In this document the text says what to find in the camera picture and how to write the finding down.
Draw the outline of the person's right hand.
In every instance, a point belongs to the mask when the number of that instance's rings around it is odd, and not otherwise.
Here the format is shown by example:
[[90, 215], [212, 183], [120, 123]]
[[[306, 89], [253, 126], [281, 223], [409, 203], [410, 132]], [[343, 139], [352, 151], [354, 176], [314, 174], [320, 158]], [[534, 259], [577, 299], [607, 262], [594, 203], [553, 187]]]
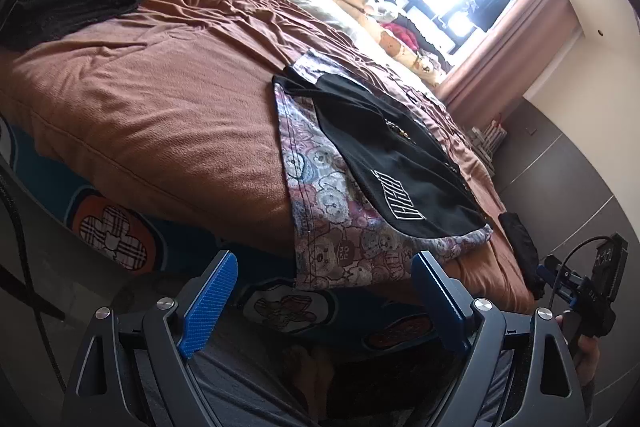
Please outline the person's right hand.
[[[564, 325], [566, 319], [572, 319], [572, 312], [565, 310], [562, 315], [555, 317], [560, 329], [565, 336], [567, 343], [573, 338], [570, 333], [570, 326]], [[597, 337], [587, 337], [581, 335], [577, 340], [577, 351], [573, 357], [576, 374], [580, 387], [585, 388], [591, 385], [596, 377], [598, 364], [601, 358], [599, 339]]]

